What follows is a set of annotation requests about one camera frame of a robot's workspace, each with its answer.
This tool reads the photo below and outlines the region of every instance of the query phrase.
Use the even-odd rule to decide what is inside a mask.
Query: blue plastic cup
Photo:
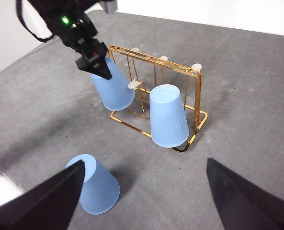
[[[165,148],[181,145],[189,136],[180,90],[174,85],[159,85],[150,92],[152,140]]]
[[[89,154],[74,157],[67,163],[66,168],[79,160],[83,160],[85,165],[85,176],[79,198],[82,208],[93,215],[109,211],[120,195],[120,185],[117,179]]]
[[[128,88],[129,80],[120,71],[117,65],[105,58],[112,78],[107,80],[96,74],[90,73],[95,88],[106,109],[120,111],[126,109],[134,100],[134,90]]]

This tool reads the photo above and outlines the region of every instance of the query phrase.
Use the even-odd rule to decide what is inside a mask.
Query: cup rim
[[[167,87],[167,86],[170,87],[170,88],[174,88],[174,89],[177,90],[177,93],[178,93],[177,97],[175,97],[175,98],[173,98],[173,99],[170,99],[170,100],[168,100],[168,101],[164,101],[164,102],[158,101],[158,100],[156,100],[156,99],[153,98],[152,94],[153,94],[156,90],[158,90],[158,89],[160,89],[160,88],[163,88],[163,87]],[[180,95],[180,90],[179,90],[179,88],[178,88],[177,86],[172,85],[172,84],[163,84],[163,85],[158,85],[158,86],[156,86],[155,88],[153,88],[153,89],[151,90],[151,92],[150,92],[149,98],[150,98],[151,101],[154,101],[154,102],[160,103],[160,104],[164,104],[164,103],[169,103],[169,102],[172,102],[172,101],[176,100],[176,99],[179,97],[179,95]]]
[[[76,163],[79,160],[82,160],[84,162],[85,175],[84,175],[83,182],[86,182],[87,180],[89,180],[94,175],[94,173],[96,171],[96,168],[97,168],[97,161],[90,154],[86,154],[86,153],[85,154],[80,154],[80,155],[77,155],[74,158],[72,158],[67,163],[65,168],[68,168],[69,166],[73,165],[74,163]],[[90,169],[90,167],[88,167],[89,163],[87,161],[92,161],[92,163],[94,163],[94,167]]]

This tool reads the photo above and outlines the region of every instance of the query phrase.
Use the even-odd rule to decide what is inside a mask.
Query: white wall
[[[28,12],[24,12],[29,26],[34,28]],[[37,47],[33,38],[16,17],[15,0],[0,0],[0,71]]]
[[[0,71],[40,44],[19,24],[14,2],[0,0]],[[26,0],[24,8],[30,28],[49,36]],[[284,0],[118,0],[118,11],[284,35]]]
[[[284,35],[284,0],[119,0],[118,11]]]

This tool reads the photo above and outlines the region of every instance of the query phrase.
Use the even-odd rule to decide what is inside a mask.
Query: robotic arm
[[[93,38],[97,30],[84,12],[100,0],[28,0],[45,21],[52,36],[39,38],[26,26],[22,17],[22,0],[16,0],[17,16],[22,25],[39,41],[46,42],[57,35],[64,45],[82,57],[76,60],[80,70],[94,73],[107,80],[112,78],[104,60],[108,51],[104,42]],[[117,9],[116,0],[103,0],[100,5],[107,13]]]

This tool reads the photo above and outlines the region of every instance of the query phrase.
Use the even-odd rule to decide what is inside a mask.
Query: white rack tip
[[[138,52],[138,51],[140,51],[140,49],[138,47],[134,47],[134,48],[131,49],[131,51]]]
[[[141,84],[141,82],[137,81],[137,80],[132,80],[129,84],[128,84],[128,88],[131,90],[134,90],[135,88],[137,88],[139,85]]]
[[[167,61],[167,56],[161,56],[161,57],[159,57],[159,59],[161,59],[162,61]]]
[[[201,68],[202,68],[202,65],[201,64],[199,64],[199,63],[195,63],[194,65],[192,65],[192,67],[191,67],[192,69],[194,69],[194,70],[198,70],[198,71],[200,71],[201,70]]]

